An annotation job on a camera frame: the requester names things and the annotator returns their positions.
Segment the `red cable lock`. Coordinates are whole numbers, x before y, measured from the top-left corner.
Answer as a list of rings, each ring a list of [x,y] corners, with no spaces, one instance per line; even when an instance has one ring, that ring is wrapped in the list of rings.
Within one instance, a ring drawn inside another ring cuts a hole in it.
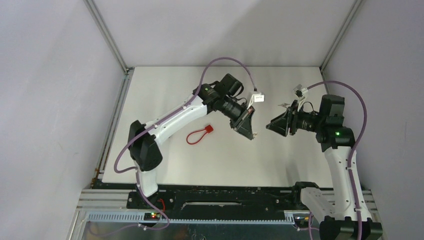
[[[195,130],[193,132],[190,132],[186,136],[185,141],[188,145],[196,145],[199,142],[201,142],[206,135],[212,133],[213,131],[214,131],[214,127],[212,125],[208,124],[202,129],[198,129],[198,130]],[[194,135],[199,135],[199,137],[194,139],[193,138]]]

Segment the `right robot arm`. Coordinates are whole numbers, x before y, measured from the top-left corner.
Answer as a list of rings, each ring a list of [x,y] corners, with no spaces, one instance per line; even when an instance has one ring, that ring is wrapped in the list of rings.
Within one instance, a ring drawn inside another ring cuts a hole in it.
[[[319,223],[322,240],[378,240],[383,235],[380,222],[372,219],[366,205],[356,164],[356,140],[353,131],[343,125],[345,99],[326,94],[319,111],[305,112],[297,100],[270,121],[266,128],[284,137],[298,130],[313,132],[330,169],[334,204],[319,187],[307,182],[291,194],[297,209],[307,207]]]

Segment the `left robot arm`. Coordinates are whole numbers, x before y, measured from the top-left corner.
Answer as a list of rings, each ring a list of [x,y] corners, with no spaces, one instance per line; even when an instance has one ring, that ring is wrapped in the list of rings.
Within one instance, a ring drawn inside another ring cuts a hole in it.
[[[243,84],[228,73],[220,81],[199,85],[182,106],[167,115],[147,123],[136,120],[130,125],[128,150],[136,167],[137,186],[141,190],[138,201],[145,208],[153,208],[158,202],[156,168],[163,160],[161,145],[189,123],[218,111],[229,118],[232,130],[249,140],[254,139],[253,103],[263,102],[265,98],[261,92],[254,90],[245,102],[239,103],[237,97],[243,90]]]

